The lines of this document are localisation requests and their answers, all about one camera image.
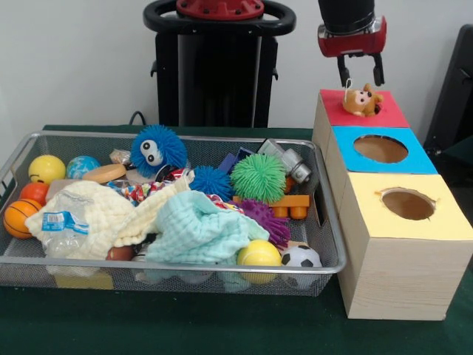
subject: wooden box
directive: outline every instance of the wooden box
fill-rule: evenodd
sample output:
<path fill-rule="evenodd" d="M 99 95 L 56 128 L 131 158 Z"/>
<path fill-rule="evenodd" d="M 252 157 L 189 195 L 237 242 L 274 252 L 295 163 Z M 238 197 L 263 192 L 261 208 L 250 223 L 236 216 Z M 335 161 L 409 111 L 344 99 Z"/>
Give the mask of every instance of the wooden box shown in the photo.
<path fill-rule="evenodd" d="M 440 175 L 350 172 L 339 218 L 349 318 L 445 318 L 473 230 Z"/>
<path fill-rule="evenodd" d="M 312 141 L 317 144 L 322 151 L 324 162 L 327 167 L 327 174 L 330 185 L 332 186 L 333 199 L 335 201 L 337 212 L 340 211 L 341 198 L 344 193 L 344 186 L 347 180 L 347 167 L 345 166 L 344 157 L 338 147 L 338 140 L 335 130 L 345 127 L 373 128 L 376 127 L 395 127 L 407 128 L 409 124 L 404 118 L 402 111 L 399 110 L 394 98 L 389 92 L 380 92 L 384 96 L 381 111 L 374 117 L 365 118 L 351 115 L 346 112 L 342 106 L 344 91 L 341 90 L 321 90 L 316 109 L 316 119 L 313 129 Z M 412 142 L 412 137 L 408 137 L 408 141 Z M 358 145 L 363 146 L 363 141 L 359 141 Z M 420 144 L 416 142 L 416 151 L 421 149 Z M 366 150 L 366 146 L 373 144 L 364 144 L 361 147 Z"/>
<path fill-rule="evenodd" d="M 347 246 L 349 318 L 442 320 L 473 252 L 473 229 L 388 92 L 375 117 L 322 90 L 321 147 Z"/>

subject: green spiky ball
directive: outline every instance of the green spiky ball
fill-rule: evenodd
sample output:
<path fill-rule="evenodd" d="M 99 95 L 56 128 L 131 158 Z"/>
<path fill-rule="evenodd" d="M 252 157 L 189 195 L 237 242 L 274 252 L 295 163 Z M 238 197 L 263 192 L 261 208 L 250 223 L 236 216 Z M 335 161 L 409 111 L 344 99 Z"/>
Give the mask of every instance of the green spiky ball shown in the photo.
<path fill-rule="evenodd" d="M 252 154 L 235 165 L 230 176 L 236 195 L 264 203 L 282 199 L 286 187 L 284 165 L 272 155 Z"/>

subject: light blue towel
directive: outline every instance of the light blue towel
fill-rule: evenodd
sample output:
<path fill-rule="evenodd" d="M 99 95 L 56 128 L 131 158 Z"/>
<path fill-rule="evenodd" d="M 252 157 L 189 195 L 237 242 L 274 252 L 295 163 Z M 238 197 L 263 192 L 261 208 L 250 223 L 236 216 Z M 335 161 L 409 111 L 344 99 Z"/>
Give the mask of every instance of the light blue towel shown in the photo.
<path fill-rule="evenodd" d="M 236 263 L 235 254 L 251 240 L 268 240 L 255 220 L 214 205 L 202 192 L 171 197 L 155 222 L 160 233 L 146 261 L 156 263 Z"/>

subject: yellow smiley ball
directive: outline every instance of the yellow smiley ball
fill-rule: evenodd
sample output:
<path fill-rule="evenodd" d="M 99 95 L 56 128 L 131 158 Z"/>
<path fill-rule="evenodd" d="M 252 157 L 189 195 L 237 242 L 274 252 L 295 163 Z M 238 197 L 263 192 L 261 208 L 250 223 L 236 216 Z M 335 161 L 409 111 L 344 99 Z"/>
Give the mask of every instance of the yellow smiley ball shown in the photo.
<path fill-rule="evenodd" d="M 266 240 L 252 240 L 246 248 L 238 253 L 238 265 L 245 266 L 281 266 L 281 255 L 278 249 Z M 262 285 L 270 283 L 276 274 L 242 273 L 250 283 Z"/>
<path fill-rule="evenodd" d="M 33 183 L 51 184 L 66 177 L 66 166 L 54 155 L 41 155 L 30 164 L 28 175 Z"/>

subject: purple spiky toy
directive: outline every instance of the purple spiky toy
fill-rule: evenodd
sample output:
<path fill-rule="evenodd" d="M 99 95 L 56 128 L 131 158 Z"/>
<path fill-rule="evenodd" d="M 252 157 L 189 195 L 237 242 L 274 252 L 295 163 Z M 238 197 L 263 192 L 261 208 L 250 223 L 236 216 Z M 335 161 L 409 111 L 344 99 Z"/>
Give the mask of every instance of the purple spiky toy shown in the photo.
<path fill-rule="evenodd" d="M 241 203 L 235 204 L 242 208 L 249 218 L 254 219 L 269 232 L 269 242 L 278 249 L 287 248 L 287 242 L 290 239 L 287 227 L 289 218 L 274 217 L 273 210 L 266 203 L 256 200 L 243 200 Z"/>

